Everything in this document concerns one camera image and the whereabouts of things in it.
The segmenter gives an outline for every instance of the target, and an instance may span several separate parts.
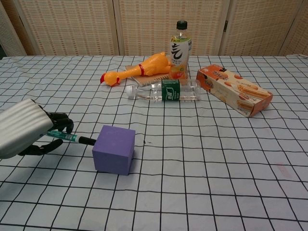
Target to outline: notebook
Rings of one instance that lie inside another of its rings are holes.
[[[126,66],[127,70],[132,69],[134,66]],[[159,82],[162,79],[169,79],[169,73],[166,74],[158,74],[154,76],[132,76],[133,80],[135,80],[139,86],[143,87],[155,82]]]

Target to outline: biscuit box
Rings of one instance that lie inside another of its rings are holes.
[[[240,75],[213,64],[198,71],[201,87],[246,117],[265,109],[273,94]]]

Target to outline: wicker panel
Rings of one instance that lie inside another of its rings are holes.
[[[0,2],[0,44],[7,56],[23,56],[26,52]]]
[[[308,2],[298,15],[292,31],[288,34],[280,55],[305,54],[308,55]]]
[[[19,18],[19,14],[15,8],[14,2],[12,0],[1,0],[1,2],[27,55],[35,55],[36,53],[24,28],[24,25]]]
[[[114,13],[108,9],[108,0],[19,2],[41,54],[118,54],[110,20]]]
[[[236,0],[220,55],[277,55],[301,0]]]
[[[228,5],[227,0],[119,0],[124,53],[167,51],[177,21],[186,20],[192,54],[218,54]]]

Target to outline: purple foam cube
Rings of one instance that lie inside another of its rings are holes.
[[[134,147],[134,130],[104,125],[92,149],[95,169],[128,175]]]

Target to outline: white grid tablecloth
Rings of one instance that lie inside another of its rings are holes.
[[[74,133],[136,130],[130,174],[94,169],[91,146],[65,142],[44,156],[0,161],[0,230],[308,230],[308,59],[192,56],[274,94],[245,118],[202,90],[197,102],[129,100],[99,85],[134,56],[28,56],[0,61],[0,111],[30,98],[64,112]],[[52,138],[43,137],[43,145]]]

